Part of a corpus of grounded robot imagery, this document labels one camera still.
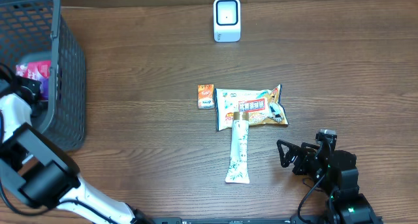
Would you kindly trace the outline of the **gold wet wipes pack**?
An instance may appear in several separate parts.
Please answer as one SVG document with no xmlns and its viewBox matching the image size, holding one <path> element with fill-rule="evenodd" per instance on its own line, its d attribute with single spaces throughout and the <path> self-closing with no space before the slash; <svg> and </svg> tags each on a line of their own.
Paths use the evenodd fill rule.
<svg viewBox="0 0 418 224">
<path fill-rule="evenodd" d="M 219 89 L 214 91 L 217 131 L 231 128 L 235 112 L 247 112 L 249 125 L 289 125 L 280 103 L 282 85 L 273 90 Z"/>
</svg>

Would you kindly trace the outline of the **white floral tube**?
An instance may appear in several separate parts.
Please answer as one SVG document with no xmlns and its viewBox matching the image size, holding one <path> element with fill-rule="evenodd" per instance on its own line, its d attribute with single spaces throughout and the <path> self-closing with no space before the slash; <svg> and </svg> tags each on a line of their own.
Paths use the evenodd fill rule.
<svg viewBox="0 0 418 224">
<path fill-rule="evenodd" d="M 231 127 L 230 163 L 225 178 L 228 184 L 248 184 L 249 114 L 235 112 Z"/>
</svg>

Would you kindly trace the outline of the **small orange box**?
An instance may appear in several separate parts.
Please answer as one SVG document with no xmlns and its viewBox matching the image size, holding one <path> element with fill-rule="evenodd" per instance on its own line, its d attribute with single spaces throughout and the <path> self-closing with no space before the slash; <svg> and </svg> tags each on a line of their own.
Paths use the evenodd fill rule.
<svg viewBox="0 0 418 224">
<path fill-rule="evenodd" d="M 202 84 L 198 85 L 198 108 L 211 109 L 215 107 L 214 102 L 214 85 Z"/>
</svg>

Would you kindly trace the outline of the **red purple snack packet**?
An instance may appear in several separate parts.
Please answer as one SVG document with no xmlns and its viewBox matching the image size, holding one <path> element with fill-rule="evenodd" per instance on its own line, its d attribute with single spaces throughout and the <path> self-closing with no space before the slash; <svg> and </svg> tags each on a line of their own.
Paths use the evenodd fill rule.
<svg viewBox="0 0 418 224">
<path fill-rule="evenodd" d="M 40 98 L 48 100 L 48 81 L 50 77 L 50 60 L 32 61 L 16 65 L 16 74 L 40 82 Z"/>
</svg>

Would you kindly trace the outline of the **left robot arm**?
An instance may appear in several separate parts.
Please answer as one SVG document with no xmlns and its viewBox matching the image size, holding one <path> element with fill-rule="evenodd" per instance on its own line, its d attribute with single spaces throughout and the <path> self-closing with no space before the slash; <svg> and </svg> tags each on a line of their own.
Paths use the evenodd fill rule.
<svg viewBox="0 0 418 224">
<path fill-rule="evenodd" d="M 55 208 L 92 223 L 151 223 L 88 184 L 74 160 L 31 124 L 39 83 L 1 65 L 1 198 L 21 216 Z"/>
</svg>

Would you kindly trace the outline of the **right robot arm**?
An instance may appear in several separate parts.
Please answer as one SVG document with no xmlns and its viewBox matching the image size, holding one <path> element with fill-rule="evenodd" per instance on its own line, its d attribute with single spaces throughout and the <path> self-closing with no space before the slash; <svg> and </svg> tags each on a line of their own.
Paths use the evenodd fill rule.
<svg viewBox="0 0 418 224">
<path fill-rule="evenodd" d="M 280 163 L 283 168 L 293 164 L 293 174 L 309 176 L 314 182 L 300 202 L 297 216 L 303 223 L 311 223 L 301 216 L 301 208 L 316 189 L 327 195 L 325 213 L 317 223 L 382 223 L 358 185 L 359 171 L 356 155 L 336 150 L 335 136 L 317 136 L 317 144 L 300 146 L 277 141 Z"/>
</svg>

